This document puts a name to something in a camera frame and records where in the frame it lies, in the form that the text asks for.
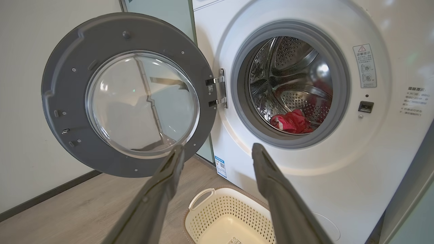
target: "warning sticker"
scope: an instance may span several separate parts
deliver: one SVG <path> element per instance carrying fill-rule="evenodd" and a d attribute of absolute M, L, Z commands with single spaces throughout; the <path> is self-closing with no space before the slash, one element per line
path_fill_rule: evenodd
<path fill-rule="evenodd" d="M 233 237 L 227 244 L 243 244 L 240 240 Z"/>
<path fill-rule="evenodd" d="M 377 74 L 371 46 L 369 44 L 354 46 L 353 51 L 360 74 L 360 86 L 362 88 L 377 87 Z"/>

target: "red cloth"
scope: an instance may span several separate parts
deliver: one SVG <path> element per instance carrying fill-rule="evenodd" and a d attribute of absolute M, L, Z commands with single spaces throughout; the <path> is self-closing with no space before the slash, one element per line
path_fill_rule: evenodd
<path fill-rule="evenodd" d="M 300 109 L 295 109 L 287 114 L 277 114 L 270 119 L 270 124 L 279 130 L 284 130 L 293 134 L 311 133 L 310 122 L 307 120 Z"/>

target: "open door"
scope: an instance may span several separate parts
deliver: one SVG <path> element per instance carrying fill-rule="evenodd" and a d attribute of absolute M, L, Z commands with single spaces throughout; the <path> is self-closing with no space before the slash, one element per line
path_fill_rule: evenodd
<path fill-rule="evenodd" d="M 176 145 L 185 158 L 207 139 L 216 116 L 212 71 L 174 26 L 112 13 L 71 30 L 48 59 L 45 118 L 59 143 L 98 171 L 147 177 Z"/>

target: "glass panel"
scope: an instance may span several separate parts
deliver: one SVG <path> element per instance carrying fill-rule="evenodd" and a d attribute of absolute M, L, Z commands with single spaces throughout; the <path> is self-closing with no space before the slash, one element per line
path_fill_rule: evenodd
<path fill-rule="evenodd" d="M 125 12 L 142 13 L 168 22 L 186 34 L 195 43 L 193 4 L 191 0 L 122 0 Z M 197 154 L 210 162 L 214 162 L 211 136 L 205 141 Z"/>
<path fill-rule="evenodd" d="M 184 145 L 199 120 L 199 100 L 185 72 L 148 51 L 115 56 L 88 86 L 86 110 L 99 136 L 135 158 L 160 158 Z"/>

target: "washing machine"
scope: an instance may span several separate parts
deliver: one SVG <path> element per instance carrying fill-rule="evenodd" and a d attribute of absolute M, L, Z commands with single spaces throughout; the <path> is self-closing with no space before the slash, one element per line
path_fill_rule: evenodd
<path fill-rule="evenodd" d="M 136 13 L 60 41 L 41 90 L 59 143 L 96 170 L 145 177 L 175 145 L 189 158 L 211 133 L 217 173 L 258 197 L 260 143 L 332 240 L 364 243 L 434 118 L 433 3 L 193 8 L 198 46 Z"/>

